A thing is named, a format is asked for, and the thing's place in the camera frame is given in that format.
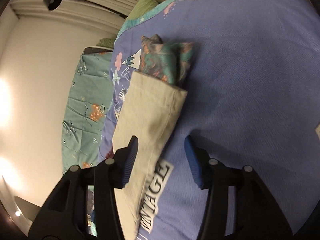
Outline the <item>beige shirt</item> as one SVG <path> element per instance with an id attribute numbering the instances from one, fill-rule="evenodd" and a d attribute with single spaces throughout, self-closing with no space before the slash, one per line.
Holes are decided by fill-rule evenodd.
<path id="1" fill-rule="evenodd" d="M 112 146 L 116 151 L 138 138 L 138 153 L 129 182 L 116 190 L 125 239 L 135 239 L 139 228 L 151 232 L 158 201 L 174 169 L 161 159 L 180 116 L 187 91 L 141 72 L 133 72 L 120 111 Z"/>

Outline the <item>teal heart-print sheet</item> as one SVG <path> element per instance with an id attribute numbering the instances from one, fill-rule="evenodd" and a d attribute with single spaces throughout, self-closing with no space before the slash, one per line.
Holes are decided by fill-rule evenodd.
<path id="1" fill-rule="evenodd" d="M 111 52 L 82 54 L 75 70 L 62 122 L 63 173 L 72 165 L 98 163 L 105 116 L 112 104 Z"/>

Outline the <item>purple patterned bedspread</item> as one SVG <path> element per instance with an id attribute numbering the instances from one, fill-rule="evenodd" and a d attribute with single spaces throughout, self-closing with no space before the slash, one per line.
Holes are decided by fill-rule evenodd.
<path id="1" fill-rule="evenodd" d="M 252 166 L 291 230 L 319 201 L 319 14 L 307 0 L 170 0 L 116 40 L 120 110 L 140 38 L 192 42 L 188 96 L 142 206 L 137 239 L 195 239 L 207 191 L 184 152 L 197 146 L 229 167 Z"/>

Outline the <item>multicolour patterned folded garment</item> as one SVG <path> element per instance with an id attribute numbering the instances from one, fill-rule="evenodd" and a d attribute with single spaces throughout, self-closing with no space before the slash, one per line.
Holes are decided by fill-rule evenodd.
<path id="1" fill-rule="evenodd" d="M 164 43 L 159 35 L 142 36 L 139 71 L 181 87 L 191 68 L 193 53 L 192 43 Z"/>

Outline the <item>green pillow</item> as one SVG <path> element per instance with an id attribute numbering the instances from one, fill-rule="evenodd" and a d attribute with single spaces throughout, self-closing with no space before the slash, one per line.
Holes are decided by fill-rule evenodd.
<path id="1" fill-rule="evenodd" d="M 155 8 L 159 3 L 156 0 L 139 0 L 136 5 L 133 7 L 132 11 L 129 13 L 128 17 L 126 18 L 126 21 L 130 20 L 136 20 L 143 15 L 145 15 L 147 12 Z M 114 42 L 116 40 L 116 37 L 112 38 L 102 38 L 97 43 L 97 46 L 113 49 L 114 48 Z"/>

